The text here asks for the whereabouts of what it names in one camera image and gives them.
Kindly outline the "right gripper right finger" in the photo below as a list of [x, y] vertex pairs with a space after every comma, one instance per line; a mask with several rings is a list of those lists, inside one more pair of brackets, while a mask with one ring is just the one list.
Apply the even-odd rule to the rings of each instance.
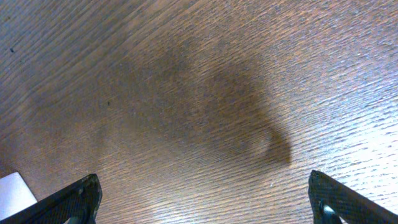
[[396, 214], [317, 170], [310, 173], [308, 196], [315, 224], [397, 223]]

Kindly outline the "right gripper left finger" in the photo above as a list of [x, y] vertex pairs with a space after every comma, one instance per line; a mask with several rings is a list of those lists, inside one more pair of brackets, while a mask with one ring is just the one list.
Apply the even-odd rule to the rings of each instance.
[[98, 176], [89, 174], [1, 223], [95, 224], [102, 196]]

